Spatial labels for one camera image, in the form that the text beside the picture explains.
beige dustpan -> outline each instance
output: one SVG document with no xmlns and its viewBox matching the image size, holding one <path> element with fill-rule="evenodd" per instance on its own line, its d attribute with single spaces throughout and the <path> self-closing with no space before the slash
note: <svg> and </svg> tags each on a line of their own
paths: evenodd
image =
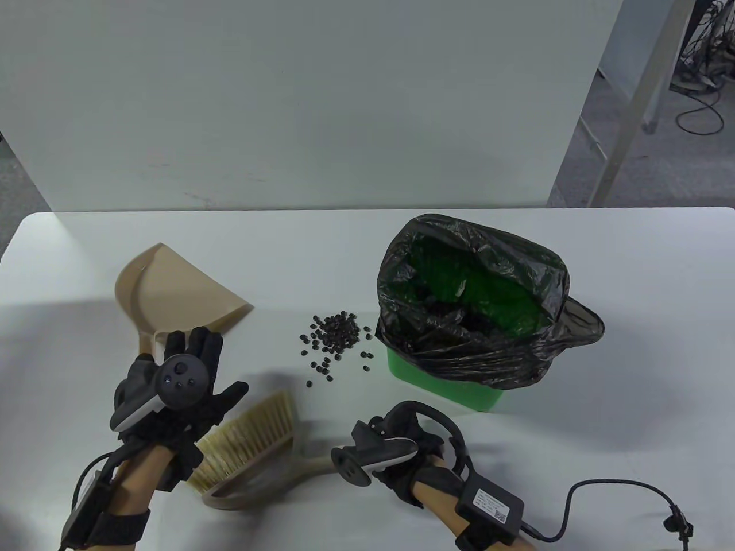
<svg viewBox="0 0 735 551">
<path fill-rule="evenodd" d="M 224 332 L 253 309 L 163 243 L 125 266 L 115 297 L 138 329 L 140 353 L 150 354 L 166 334 L 200 325 Z"/>
</svg>

fabric glove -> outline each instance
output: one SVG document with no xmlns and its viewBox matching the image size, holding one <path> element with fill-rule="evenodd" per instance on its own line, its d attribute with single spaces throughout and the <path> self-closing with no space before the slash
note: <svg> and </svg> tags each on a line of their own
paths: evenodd
<svg viewBox="0 0 735 551">
<path fill-rule="evenodd" d="M 370 427 L 377 428 L 383 423 L 382 417 L 374 417 L 370 420 Z M 416 473 L 424 467 L 431 465 L 430 455 L 442 458 L 442 446 L 444 440 L 436 434 L 423 430 L 418 424 L 416 413 L 406 412 L 404 417 L 396 419 L 391 434 L 382 435 L 383 438 L 402 436 L 410 438 L 418 445 L 418 453 L 409 461 L 394 465 L 374 472 L 375 478 L 380 480 L 389 489 L 393 490 L 398 499 L 423 507 L 411 492 Z"/>
<path fill-rule="evenodd" d="M 212 333 L 205 327 L 192 330 L 188 348 L 182 331 L 170 333 L 166 339 L 164 359 L 174 354 L 196 356 L 207 368 L 209 387 L 194 406 L 178 411 L 164 408 L 157 413 L 150 413 L 119 435 L 119 439 L 125 443 L 134 439 L 143 440 L 161 444 L 176 452 L 161 479 L 159 490 L 171 491 L 179 481 L 191 476 L 203 458 L 194 442 L 207 434 L 213 425 L 219 425 L 225 414 L 248 392 L 248 384 L 237 381 L 220 394 L 213 393 L 221 351 L 222 335 Z M 158 369 L 153 356 L 140 354 L 130 367 L 127 378 L 115 390 L 115 409 L 124 403 L 126 390 L 134 388 L 141 381 L 150 382 Z"/>
</svg>

brush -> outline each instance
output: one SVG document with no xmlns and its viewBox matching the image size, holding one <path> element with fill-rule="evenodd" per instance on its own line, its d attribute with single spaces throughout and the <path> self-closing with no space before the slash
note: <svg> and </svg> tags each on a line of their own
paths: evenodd
<svg viewBox="0 0 735 551">
<path fill-rule="evenodd" d="M 277 392 L 197 442 L 204 460 L 187 483 L 215 509 L 262 507 L 309 478 L 334 472 L 329 455 L 304 457 L 300 436 L 290 393 Z"/>
</svg>

garbage bag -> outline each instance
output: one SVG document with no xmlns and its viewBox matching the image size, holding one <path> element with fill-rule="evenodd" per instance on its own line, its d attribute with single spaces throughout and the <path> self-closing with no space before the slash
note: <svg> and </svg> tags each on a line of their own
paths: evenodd
<svg viewBox="0 0 735 551">
<path fill-rule="evenodd" d="M 561 258 L 537 243 L 428 214 L 390 243 L 376 337 L 428 374 L 495 389 L 537 383 L 563 350 L 597 342 L 594 312 L 569 297 Z"/>
</svg>

floor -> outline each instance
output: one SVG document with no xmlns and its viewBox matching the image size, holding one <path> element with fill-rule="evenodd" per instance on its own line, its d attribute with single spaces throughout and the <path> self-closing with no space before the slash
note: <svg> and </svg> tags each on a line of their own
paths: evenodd
<svg viewBox="0 0 735 551">
<path fill-rule="evenodd" d="M 668 92 L 654 135 L 640 132 L 614 183 L 608 206 L 735 206 L 735 84 L 725 87 L 717 109 L 725 129 L 714 136 L 687 134 L 674 117 L 696 107 L 689 98 Z M 617 131 L 621 103 L 605 81 L 596 77 L 582 111 L 607 151 Z M 717 128 L 710 112 L 682 123 L 699 132 Z M 567 150 L 548 205 L 587 204 L 602 161 L 587 146 L 579 129 Z M 24 217 L 49 206 L 40 196 L 5 141 L 0 143 L 0 255 Z"/>
</svg>

